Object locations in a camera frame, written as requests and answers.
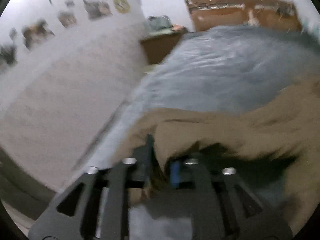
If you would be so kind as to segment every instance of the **wooden desk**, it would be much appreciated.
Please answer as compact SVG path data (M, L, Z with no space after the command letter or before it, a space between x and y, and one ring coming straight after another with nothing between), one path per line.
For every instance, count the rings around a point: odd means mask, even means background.
M162 34L141 40L140 44L147 55L149 64L159 64L187 32L187 29L184 29L176 33Z

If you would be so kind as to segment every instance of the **black metal bracket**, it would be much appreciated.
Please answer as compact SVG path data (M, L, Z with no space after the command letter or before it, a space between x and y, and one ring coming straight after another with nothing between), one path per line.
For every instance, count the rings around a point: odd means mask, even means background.
M153 138L148 136L146 145L113 168L91 167L50 203L29 239L129 239L128 188L144 188L151 181L154 161ZM167 175L175 174L175 188L187 188L186 198L193 205L193 240L292 239L289 226L249 190L235 169L209 171L196 155L176 160L172 167Z

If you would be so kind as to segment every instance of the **photo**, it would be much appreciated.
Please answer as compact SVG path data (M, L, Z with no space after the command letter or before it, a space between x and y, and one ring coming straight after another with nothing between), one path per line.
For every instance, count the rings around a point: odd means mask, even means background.
M73 0L66 0L64 3L68 8L75 6L75 2Z
M90 20L96 20L102 17L111 16L110 6L106 2L100 1L86 1L84 2L84 8L88 13Z
M14 66L17 62L17 46L15 45L17 31L12 29L9 33L9 37L12 40L11 44L0 44L0 74L4 73L9 67Z
M65 28L70 28L78 24L77 19L72 12L60 12L58 19Z
M119 13L128 13L130 12L130 4L127 0L113 0L116 10Z
M37 44L41 44L55 36L52 31L47 29L47 25L47 22L44 19L41 19L35 25L22 29L24 45L29 50L33 49Z

